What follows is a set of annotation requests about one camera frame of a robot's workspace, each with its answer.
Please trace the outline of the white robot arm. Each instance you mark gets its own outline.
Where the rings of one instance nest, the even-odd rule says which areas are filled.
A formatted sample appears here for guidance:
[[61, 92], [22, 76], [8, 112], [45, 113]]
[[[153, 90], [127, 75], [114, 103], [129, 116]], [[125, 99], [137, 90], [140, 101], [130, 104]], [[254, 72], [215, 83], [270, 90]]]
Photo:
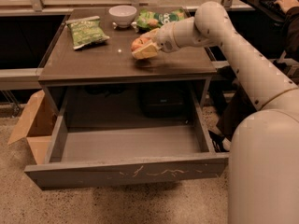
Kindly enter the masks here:
[[225, 8], [205, 2], [132, 46], [138, 60], [185, 47], [218, 47], [252, 112], [237, 125], [229, 153], [228, 224], [299, 224], [299, 87], [232, 25]]

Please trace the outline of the person's hand at laptop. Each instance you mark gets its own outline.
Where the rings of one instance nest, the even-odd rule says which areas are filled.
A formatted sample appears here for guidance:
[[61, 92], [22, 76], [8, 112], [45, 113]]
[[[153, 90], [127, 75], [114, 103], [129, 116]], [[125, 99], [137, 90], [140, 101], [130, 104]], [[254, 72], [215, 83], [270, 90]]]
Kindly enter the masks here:
[[276, 4], [280, 6], [284, 13], [287, 13], [293, 7], [299, 7], [298, 0], [277, 0]]

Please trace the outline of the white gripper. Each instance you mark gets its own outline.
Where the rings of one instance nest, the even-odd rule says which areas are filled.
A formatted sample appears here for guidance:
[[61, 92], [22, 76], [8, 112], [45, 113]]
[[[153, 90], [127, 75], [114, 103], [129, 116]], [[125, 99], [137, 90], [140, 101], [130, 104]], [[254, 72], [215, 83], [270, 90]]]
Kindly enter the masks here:
[[155, 41], [141, 44], [132, 51], [134, 58], [138, 60], [148, 59], [158, 54], [159, 50], [170, 53], [179, 50], [179, 46], [174, 37], [174, 23], [167, 23], [161, 28], [152, 29], [139, 38], [146, 41]]

